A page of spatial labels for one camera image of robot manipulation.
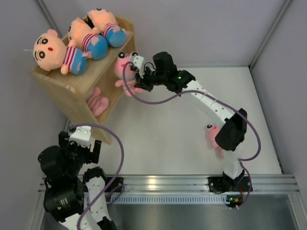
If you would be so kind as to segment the boy plush doll blue pants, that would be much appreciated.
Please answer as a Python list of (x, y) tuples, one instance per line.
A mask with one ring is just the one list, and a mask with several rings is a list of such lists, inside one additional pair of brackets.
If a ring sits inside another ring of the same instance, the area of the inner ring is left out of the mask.
[(68, 41), (75, 41), (76, 47), (89, 54), (89, 58), (101, 60), (108, 49), (106, 39), (96, 27), (91, 28), (84, 19), (76, 18), (69, 26)]

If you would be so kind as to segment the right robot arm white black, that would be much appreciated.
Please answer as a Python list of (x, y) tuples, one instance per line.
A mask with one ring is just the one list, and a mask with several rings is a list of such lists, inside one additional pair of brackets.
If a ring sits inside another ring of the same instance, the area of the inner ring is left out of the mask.
[(146, 66), (144, 58), (133, 56), (131, 58), (136, 70), (138, 88), (151, 91), (154, 86), (164, 85), (169, 91), (179, 94), (182, 98), (194, 104), (207, 116), (220, 131), (215, 136), (216, 144), (224, 152), (224, 185), (229, 190), (236, 190), (241, 185), (243, 168), (239, 164), (241, 157), (240, 144), (247, 131), (247, 113), (244, 109), (238, 112), (222, 105), (208, 91), (206, 91), (196, 78), (187, 70), (178, 70), (172, 56), (167, 52), (160, 52), (153, 56), (154, 69)]

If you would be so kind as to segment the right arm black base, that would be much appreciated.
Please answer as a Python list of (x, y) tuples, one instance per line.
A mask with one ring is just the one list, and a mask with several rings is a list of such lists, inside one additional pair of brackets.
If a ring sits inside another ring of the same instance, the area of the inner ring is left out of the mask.
[(253, 191), (250, 179), (247, 176), (240, 176), (236, 179), (223, 176), (211, 176), (208, 178), (209, 191), (214, 193), (225, 192), (248, 192)]

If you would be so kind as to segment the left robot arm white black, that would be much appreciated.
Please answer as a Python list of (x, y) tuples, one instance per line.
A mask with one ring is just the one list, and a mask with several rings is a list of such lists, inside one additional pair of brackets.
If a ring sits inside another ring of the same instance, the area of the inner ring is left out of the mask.
[(67, 230), (114, 230), (104, 195), (108, 179), (100, 167), (78, 177), (84, 164), (97, 163), (101, 142), (91, 143), (91, 128), (59, 133), (59, 144), (38, 155), (45, 174), (44, 209)]

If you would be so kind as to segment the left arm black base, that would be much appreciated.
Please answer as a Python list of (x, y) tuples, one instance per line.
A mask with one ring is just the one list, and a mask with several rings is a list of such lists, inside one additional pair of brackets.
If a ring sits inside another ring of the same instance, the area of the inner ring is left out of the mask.
[(106, 189), (106, 193), (110, 193), (112, 190), (114, 190), (116, 187), (118, 187), (114, 192), (119, 193), (123, 190), (123, 177), (116, 177), (115, 180), (112, 182), (112, 184)]

